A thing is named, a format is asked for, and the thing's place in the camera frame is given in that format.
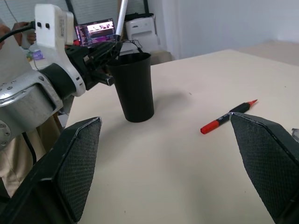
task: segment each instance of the pen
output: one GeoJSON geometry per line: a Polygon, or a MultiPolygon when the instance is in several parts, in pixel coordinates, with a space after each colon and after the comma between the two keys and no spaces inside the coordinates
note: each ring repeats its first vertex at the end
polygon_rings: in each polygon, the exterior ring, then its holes
{"type": "MultiPolygon", "coordinates": [[[[250,102],[238,105],[236,108],[230,110],[229,113],[230,112],[245,113],[251,108],[251,106],[253,104],[256,103],[256,101],[257,101],[257,99],[254,101],[250,101],[250,102]]],[[[218,128],[219,126],[223,125],[224,123],[228,122],[229,121],[229,113],[225,114],[221,118],[218,118],[217,120],[212,121],[210,124],[204,126],[203,128],[200,129],[200,132],[203,134],[207,134],[207,133],[213,131],[214,129],[218,128]]]]}

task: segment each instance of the black cup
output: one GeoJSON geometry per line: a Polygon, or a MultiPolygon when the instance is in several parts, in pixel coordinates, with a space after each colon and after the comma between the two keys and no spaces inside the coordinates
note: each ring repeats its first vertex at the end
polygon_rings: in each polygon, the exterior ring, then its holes
{"type": "Polygon", "coordinates": [[[128,121],[139,123],[150,119],[154,111],[150,76],[150,54],[120,56],[108,65],[122,110],[128,121]]]}

